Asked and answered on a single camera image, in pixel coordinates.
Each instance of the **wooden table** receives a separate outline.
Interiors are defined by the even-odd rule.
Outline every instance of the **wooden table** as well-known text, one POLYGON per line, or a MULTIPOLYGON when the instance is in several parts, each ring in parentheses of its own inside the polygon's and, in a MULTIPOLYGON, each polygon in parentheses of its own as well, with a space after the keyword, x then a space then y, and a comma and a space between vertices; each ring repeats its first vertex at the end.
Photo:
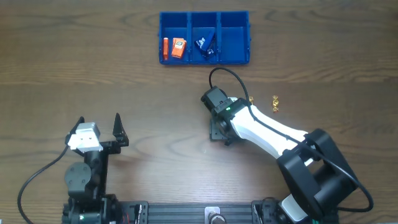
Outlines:
MULTIPOLYGON (((130 146, 111 156, 108 192, 149 202, 250 202, 289 194, 275 160, 244 142, 208 139, 200 102, 212 67, 159 64, 159 11, 248 10, 251 62, 232 68, 266 115, 322 128, 372 193, 369 213, 341 223, 398 220, 398 4, 395 1, 139 0, 0 3, 0 219, 22 223, 21 185, 56 158, 79 116, 111 138, 121 114, 130 146), (272 114, 272 95, 280 113, 272 114)), ((214 83, 242 96, 225 72, 214 83)), ((26 188, 36 223, 60 223, 64 158, 26 188)), ((360 191, 342 204, 365 207, 360 191)))

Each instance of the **wood grain surface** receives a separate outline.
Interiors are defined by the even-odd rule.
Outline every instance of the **wood grain surface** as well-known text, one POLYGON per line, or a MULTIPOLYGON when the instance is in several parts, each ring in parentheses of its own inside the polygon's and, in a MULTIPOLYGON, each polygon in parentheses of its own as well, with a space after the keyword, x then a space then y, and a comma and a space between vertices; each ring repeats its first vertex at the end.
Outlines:
MULTIPOLYGON (((108 193, 149 202, 250 202, 289 190, 275 160, 208 139, 200 97, 212 67, 165 67, 159 11, 248 10, 251 62, 236 71, 266 115, 322 128, 372 193, 369 213, 341 223, 398 221, 398 4, 393 0, 87 0, 0 2, 0 219, 23 223, 16 198, 56 158, 79 116, 111 138, 121 114, 130 146, 109 158, 108 193), (272 95, 280 113, 272 114, 272 95)), ((214 83, 241 87, 225 72, 214 83)), ((60 223, 69 151, 26 188, 35 223, 60 223)), ((342 204, 365 207, 355 191, 342 204)))

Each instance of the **black cable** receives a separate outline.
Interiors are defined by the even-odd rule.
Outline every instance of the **black cable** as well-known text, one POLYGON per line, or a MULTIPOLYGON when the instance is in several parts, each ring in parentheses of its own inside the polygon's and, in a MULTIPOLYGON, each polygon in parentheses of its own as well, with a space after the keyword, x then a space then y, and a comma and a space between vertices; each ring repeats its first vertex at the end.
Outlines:
POLYGON ((21 216, 24 218, 24 220, 28 223, 28 224, 33 224, 33 222, 26 216, 25 212, 22 209, 22 204, 21 204, 21 200, 22 200, 22 193, 24 193, 24 190, 26 188, 26 186, 33 180, 33 178, 37 177, 39 174, 41 174, 43 171, 45 171, 47 168, 49 168, 50 166, 54 165, 56 162, 58 162, 63 155, 65 155, 65 153, 67 153, 69 146, 65 146, 65 149, 61 152, 61 154, 54 159, 52 162, 50 162, 49 164, 47 164, 45 167, 39 169, 35 174, 32 175, 32 177, 30 177, 29 179, 27 179, 27 181, 24 183, 24 185, 21 187, 21 189, 19 190, 18 193, 18 199, 17 199, 17 204, 18 204, 18 210, 19 213, 21 214, 21 216))
POLYGON ((296 144, 298 144, 299 146, 311 151, 312 153, 314 153, 316 156, 320 157, 321 159, 323 159, 326 163, 332 165, 333 167, 337 168, 338 170, 340 170, 340 172, 342 172, 345 176, 347 176, 350 181, 352 181, 355 185, 357 185, 362 192, 365 194, 366 198, 368 199, 369 205, 367 208, 344 208, 344 207, 337 207, 337 210, 340 211, 345 211, 345 212, 368 212, 370 210, 372 210, 374 202, 373 202, 373 198, 371 196, 371 194, 369 193, 369 191, 360 183, 360 181, 356 180, 354 177, 352 177, 349 173, 347 173, 347 171, 345 171, 344 169, 342 169, 341 167, 339 167, 338 165, 336 165, 334 162, 330 161, 329 159, 327 159, 322 153, 318 152, 317 150, 312 149, 310 146, 300 142, 299 140, 296 140, 292 137, 290 137, 287 134, 284 134, 276 129, 274 129, 273 127, 263 123, 262 121, 260 121, 252 112, 251 107, 250 107, 250 103, 249 103, 249 95, 248 95, 248 91, 246 89, 246 87, 244 86, 244 83, 242 81, 242 79, 236 74, 234 73, 232 70, 228 69, 228 68, 214 68, 210 74, 209 74, 209 84, 210 84, 210 88, 213 87, 213 85, 211 84, 211 76, 213 74, 213 72, 217 71, 217 70, 225 70, 227 72, 229 72, 230 74, 232 74, 233 76, 235 76, 235 78, 240 82, 242 88, 243 88, 243 92, 244 95, 246 97, 246 101, 247 101, 247 107, 248 110, 250 112, 250 115, 253 117, 253 119, 255 121, 257 121, 258 123, 260 123, 261 125, 263 125, 264 127, 270 129, 271 131, 275 132, 276 134, 286 138, 287 140, 290 140, 296 144))

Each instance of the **gold wrapped candy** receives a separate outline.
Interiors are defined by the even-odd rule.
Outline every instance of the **gold wrapped candy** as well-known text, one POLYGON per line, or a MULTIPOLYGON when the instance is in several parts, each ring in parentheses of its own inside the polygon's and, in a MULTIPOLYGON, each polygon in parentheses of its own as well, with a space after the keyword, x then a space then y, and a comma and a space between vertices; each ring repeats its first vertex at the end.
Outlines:
POLYGON ((272 112, 276 113, 279 111, 278 109, 278 105, 279 105, 279 100, 278 100, 278 96, 273 96, 273 101, 272 101, 272 112))

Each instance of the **blue tray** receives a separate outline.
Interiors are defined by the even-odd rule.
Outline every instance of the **blue tray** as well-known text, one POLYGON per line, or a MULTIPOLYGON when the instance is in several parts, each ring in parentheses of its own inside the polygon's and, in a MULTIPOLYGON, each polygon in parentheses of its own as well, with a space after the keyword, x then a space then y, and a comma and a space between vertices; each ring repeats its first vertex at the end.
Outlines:
POLYGON ((250 61, 250 23, 247 11, 161 12, 159 23, 159 62, 163 65, 246 64, 250 61), (216 31, 216 55, 206 60, 194 41, 216 31), (169 59, 163 60, 163 38, 169 38, 169 59), (173 38, 187 41, 181 59, 171 57, 173 38))

